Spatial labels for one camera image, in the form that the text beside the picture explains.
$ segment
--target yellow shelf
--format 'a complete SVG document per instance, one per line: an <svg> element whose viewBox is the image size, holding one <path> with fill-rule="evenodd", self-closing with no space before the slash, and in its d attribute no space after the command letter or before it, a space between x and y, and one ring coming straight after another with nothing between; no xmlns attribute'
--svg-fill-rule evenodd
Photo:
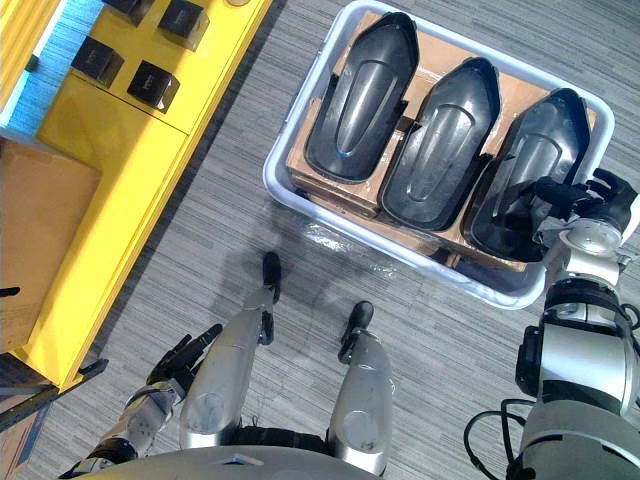
<svg viewBox="0 0 640 480"><path fill-rule="evenodd" d="M116 80L105 90L72 71L38 131L43 142L102 172L29 343L13 352L61 391L81 380L78 369L271 0L196 3L211 21L196 52L174 49L149 29L168 0L153 3L139 30L105 9L92 36L125 59ZM124 93L141 58L180 81L166 114Z"/></svg>
<svg viewBox="0 0 640 480"><path fill-rule="evenodd" d="M0 112L60 0L0 1Z"/></svg>

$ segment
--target robot leg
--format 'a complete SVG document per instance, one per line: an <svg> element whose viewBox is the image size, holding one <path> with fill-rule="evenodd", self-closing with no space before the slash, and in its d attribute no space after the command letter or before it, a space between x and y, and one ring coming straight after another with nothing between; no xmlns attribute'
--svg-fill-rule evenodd
<svg viewBox="0 0 640 480"><path fill-rule="evenodd" d="M375 475L387 465L391 447L391 365L378 338L366 330L369 302L354 307L340 360L349 363L327 435L332 455Z"/></svg>
<svg viewBox="0 0 640 480"><path fill-rule="evenodd" d="M272 308L279 290L280 263L270 253L263 266L264 285L229 320L189 389L180 415L183 449L228 444L240 425L256 346L273 339Z"/></svg>

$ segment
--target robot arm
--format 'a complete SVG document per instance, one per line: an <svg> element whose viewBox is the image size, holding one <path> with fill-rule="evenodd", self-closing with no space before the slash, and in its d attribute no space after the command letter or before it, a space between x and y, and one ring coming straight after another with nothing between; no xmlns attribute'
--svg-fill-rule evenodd
<svg viewBox="0 0 640 480"><path fill-rule="evenodd" d="M527 327L518 352L516 383L536 402L526 423L506 405L527 401L505 400L495 412L507 427L507 479L640 478L638 432L625 420L638 398L640 348L616 289L626 266L619 248L637 227L638 195L600 169L586 185L545 178L535 191L564 222L543 222L538 231L549 248L549 289L540 322ZM509 454L507 418L524 423L517 458ZM465 442L474 464L497 478L470 452L468 431Z"/></svg>
<svg viewBox="0 0 640 480"><path fill-rule="evenodd" d="M59 478L75 478L144 457L156 434L173 415L198 370L196 362L222 331L216 324L194 340L185 336L147 377L147 384L127 401L118 423L105 433L89 456Z"/></svg>

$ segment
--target white plastic bin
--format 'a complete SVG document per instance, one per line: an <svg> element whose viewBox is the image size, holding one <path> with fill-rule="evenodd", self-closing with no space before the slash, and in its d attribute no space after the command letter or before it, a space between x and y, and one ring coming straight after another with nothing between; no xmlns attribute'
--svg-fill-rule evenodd
<svg viewBox="0 0 640 480"><path fill-rule="evenodd" d="M542 293L544 287L544 268L541 264L531 264L524 272L513 272L464 260L455 269L451 269L294 193L296 187L292 183L286 167L289 150L307 115L309 101L314 97L322 97L324 94L334 64L367 11L383 14L399 10L381 2L358 0L350 3L339 12L325 41L320 46L318 55L300 87L298 96L293 102L282 130L264 164L263 179L267 190L279 202L308 215L313 220L391 255L420 270L425 275L459 288L491 305L505 309L519 309L530 305ZM576 181L582 182L591 176L593 170L599 165L613 133L613 113L606 103L590 92L509 55L424 19L410 16L416 22L418 30L489 59L503 73L522 78L548 90L562 87L575 90L596 114L596 121L591 132L591 143Z"/></svg>

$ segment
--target cardboard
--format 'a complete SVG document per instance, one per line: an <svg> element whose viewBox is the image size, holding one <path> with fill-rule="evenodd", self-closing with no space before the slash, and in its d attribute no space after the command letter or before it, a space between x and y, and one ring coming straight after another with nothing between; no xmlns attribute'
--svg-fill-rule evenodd
<svg viewBox="0 0 640 480"><path fill-rule="evenodd" d="M355 38L362 30L379 18L380 16L373 12L365 14L356 28L349 46L347 46L344 53L336 62L333 69L334 73L339 75L342 71L350 51L350 45ZM401 232L395 238L393 236L390 238L409 248L413 248L412 245L416 245L416 242L417 244L421 244L421 241L427 241L426 239L428 238L431 243L435 242L442 248L450 250L455 254L473 258L483 265L522 271L526 267L525 263L494 257L477 249L464 238L463 221L465 212L473 202L474 192L476 191L475 188L465 202L453 225L442 232L429 232L428 234L417 232L398 225L390 217L384 213L380 213L378 195L384 183L388 167L393 161L394 155L396 155L402 147L402 140L408 124L417 117L420 106L431 88L444 75L460 65L465 59L475 56L475 54L468 50L423 32L418 32L418 45L420 49L420 61L418 69L404 96L408 104L404 111L403 120L399 122L399 126L387 144L382 158L371 177L360 184L343 184L323 177L308 165L304 158L304 146L321 104L321 99L313 99L309 105L307 117L298 131L298 136L287 157L287 167L291 172L293 181L304 190L313 193L314 198L321 197L327 200L330 205L335 206L339 204L341 206L340 209L349 210L350 212L357 213L369 219L375 218L375 222L392 226L391 230L384 229L384 231L388 233L394 232L395 230ZM482 153L491 155L496 155L500 150L500 146L513 120L522 111L549 93L543 88L505 73L500 73L499 84L502 99L500 115L489 133L482 150ZM589 118L593 126L595 120L593 111L589 111ZM415 237L419 240L409 240L410 237Z"/></svg>
<svg viewBox="0 0 640 480"><path fill-rule="evenodd" d="M26 344L76 228L98 185L97 170L0 139L0 352Z"/></svg>
<svg viewBox="0 0 640 480"><path fill-rule="evenodd" d="M375 220L363 218L353 213L352 211L343 208L341 203L334 203L327 200L326 198L317 195L309 195L309 200L311 200L313 203L328 208L329 210L336 211L349 220L362 225L369 230L379 233L380 235L390 238L391 240L394 240L423 255L433 255L440 248L439 242L432 238L420 238L414 235L412 232L405 232L401 229L395 228L392 225L387 225Z"/></svg>

